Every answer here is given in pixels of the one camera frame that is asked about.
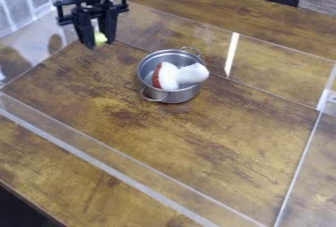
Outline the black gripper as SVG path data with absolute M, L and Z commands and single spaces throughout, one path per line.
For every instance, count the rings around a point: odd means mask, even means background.
M 94 29 L 90 22 L 90 15 L 82 12 L 80 9 L 72 10 L 72 16 L 65 15 L 62 13 L 62 7 L 68 5 L 74 5 L 80 7 L 82 3 L 86 5 L 93 5 L 104 0 L 56 0 L 53 2 L 53 6 L 56 8 L 56 21 L 60 26 L 65 26 L 72 24 L 77 33 L 77 37 L 80 42 L 89 48 L 93 49 L 94 42 Z M 108 43 L 112 44 L 116 40 L 116 32 L 117 32 L 117 17 L 118 12 L 125 12 L 128 10 L 126 0 L 121 0 L 121 3 L 114 7 L 109 7 L 102 16 L 98 18 L 98 30 L 104 34 Z

